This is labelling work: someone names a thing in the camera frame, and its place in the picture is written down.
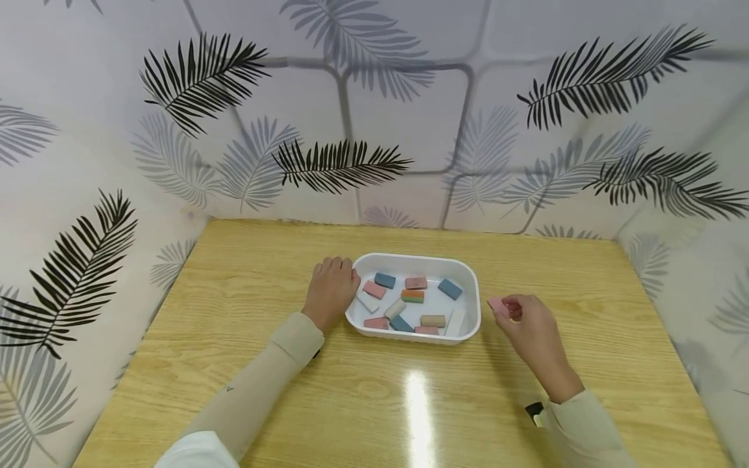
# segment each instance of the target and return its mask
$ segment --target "beige sleeve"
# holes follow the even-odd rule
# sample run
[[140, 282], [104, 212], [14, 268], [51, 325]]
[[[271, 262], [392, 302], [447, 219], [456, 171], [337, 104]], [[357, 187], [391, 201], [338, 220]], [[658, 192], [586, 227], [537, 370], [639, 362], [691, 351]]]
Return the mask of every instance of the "beige sleeve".
[[588, 390], [563, 404], [549, 402], [541, 412], [541, 421], [567, 467], [636, 466], [613, 420]]
[[270, 337], [265, 349], [219, 390], [181, 436], [213, 431], [240, 460], [278, 397], [324, 341], [322, 332], [306, 315], [292, 314]]

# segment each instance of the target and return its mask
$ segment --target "leaf-patterned wallpaper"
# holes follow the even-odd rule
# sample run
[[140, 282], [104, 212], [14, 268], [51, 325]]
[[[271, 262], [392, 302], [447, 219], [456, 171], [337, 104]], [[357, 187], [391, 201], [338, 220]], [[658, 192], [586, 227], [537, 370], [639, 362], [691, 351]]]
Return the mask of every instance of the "leaf-patterned wallpaper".
[[[6, 2], [0, 466], [72, 464], [209, 215], [615, 239], [749, 463], [715, 403], [749, 421], [749, 33], [714, 3]], [[3, 398], [20, 369], [54, 385]]]

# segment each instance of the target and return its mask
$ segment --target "wood grain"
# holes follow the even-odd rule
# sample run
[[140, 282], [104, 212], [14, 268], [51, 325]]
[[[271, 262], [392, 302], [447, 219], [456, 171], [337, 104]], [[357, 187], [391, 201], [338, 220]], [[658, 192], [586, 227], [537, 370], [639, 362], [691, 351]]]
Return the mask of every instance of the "wood grain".
[[[641, 466], [728, 466], [613, 242], [221, 220], [201, 236], [75, 467], [152, 467], [300, 309], [315, 263], [368, 252], [464, 261], [484, 300], [537, 294]], [[454, 347], [366, 338], [342, 323], [242, 466], [557, 467], [544, 431], [522, 409], [540, 395], [486, 305], [479, 333]]]

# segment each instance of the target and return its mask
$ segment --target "hand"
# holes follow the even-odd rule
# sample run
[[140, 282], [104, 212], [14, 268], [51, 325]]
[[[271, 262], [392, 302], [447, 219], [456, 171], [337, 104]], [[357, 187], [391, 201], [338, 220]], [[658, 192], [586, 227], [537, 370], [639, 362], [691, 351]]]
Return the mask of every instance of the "hand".
[[494, 319], [549, 399], [562, 404], [585, 390], [567, 361], [551, 310], [536, 296], [513, 294], [502, 302], [507, 310], [495, 311]]
[[315, 265], [302, 313], [327, 334], [351, 305], [361, 282], [350, 258], [326, 258]]

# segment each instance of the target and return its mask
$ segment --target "rectangular block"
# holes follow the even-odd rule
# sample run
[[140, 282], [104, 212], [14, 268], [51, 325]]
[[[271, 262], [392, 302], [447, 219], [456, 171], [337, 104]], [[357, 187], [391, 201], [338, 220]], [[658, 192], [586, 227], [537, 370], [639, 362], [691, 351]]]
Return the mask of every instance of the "rectangular block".
[[446, 325], [444, 315], [422, 315], [421, 317], [422, 326], [436, 326], [438, 328], [444, 328]]
[[401, 299], [406, 303], [424, 303], [424, 291], [411, 291], [404, 289], [401, 291]]
[[453, 300], [458, 299], [461, 294], [463, 294], [463, 290], [458, 286], [455, 286], [449, 279], [443, 279], [440, 285], [437, 287], [440, 289], [440, 291], [450, 296]]
[[453, 309], [450, 314], [450, 322], [445, 329], [445, 336], [460, 336], [463, 321], [466, 318], [466, 311], [463, 309]]
[[405, 309], [406, 303], [400, 299], [396, 299], [395, 302], [385, 311], [385, 317], [392, 320], [393, 318], [398, 317]]
[[380, 285], [376, 285], [371, 281], [367, 281], [366, 284], [364, 284], [364, 288], [362, 288], [362, 291], [366, 292], [370, 296], [377, 297], [378, 299], [382, 299], [382, 296], [384, 296], [387, 292], [385, 291], [385, 288]]
[[364, 305], [364, 308], [367, 309], [370, 314], [374, 314], [380, 308], [380, 301], [364, 291], [359, 291], [357, 293], [357, 299]]
[[408, 322], [405, 321], [400, 315], [396, 315], [395, 317], [390, 319], [390, 326], [392, 326], [393, 329], [396, 329], [399, 332], [413, 333], [413, 327], [409, 325]]
[[501, 297], [492, 297], [491, 299], [486, 301], [486, 303], [489, 305], [489, 307], [491, 307], [491, 310], [495, 314], [502, 314], [504, 318], [510, 318], [510, 309], [505, 306], [505, 303], [502, 302]]
[[418, 326], [413, 329], [415, 333], [423, 333], [424, 335], [439, 335], [440, 329], [436, 326]]
[[426, 289], [426, 278], [423, 276], [406, 278], [406, 289]]
[[387, 330], [390, 328], [390, 320], [387, 317], [368, 318], [364, 320], [364, 327]]
[[386, 275], [385, 273], [377, 273], [374, 275], [374, 282], [380, 286], [388, 289], [395, 287], [395, 276]]

